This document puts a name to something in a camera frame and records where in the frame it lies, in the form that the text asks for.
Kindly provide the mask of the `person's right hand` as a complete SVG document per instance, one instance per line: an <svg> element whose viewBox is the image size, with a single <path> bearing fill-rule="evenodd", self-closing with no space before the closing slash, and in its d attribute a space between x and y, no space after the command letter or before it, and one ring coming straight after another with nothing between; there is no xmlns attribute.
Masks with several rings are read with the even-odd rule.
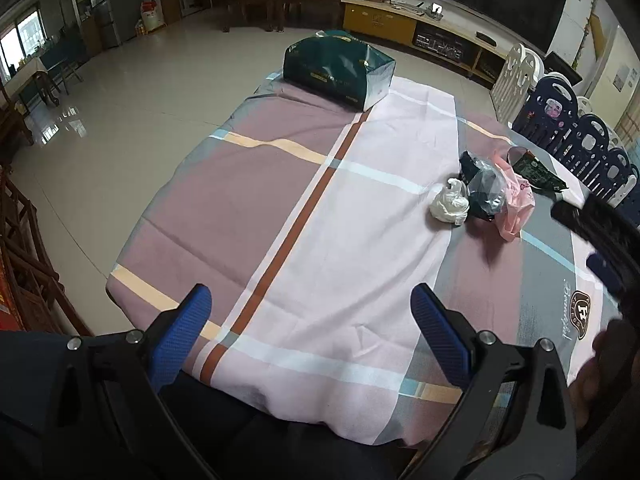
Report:
<svg viewBox="0 0 640 480"><path fill-rule="evenodd" d="M593 356L568 387L575 427L599 426L639 383L639 336L622 318L614 318L593 339Z"/></svg>

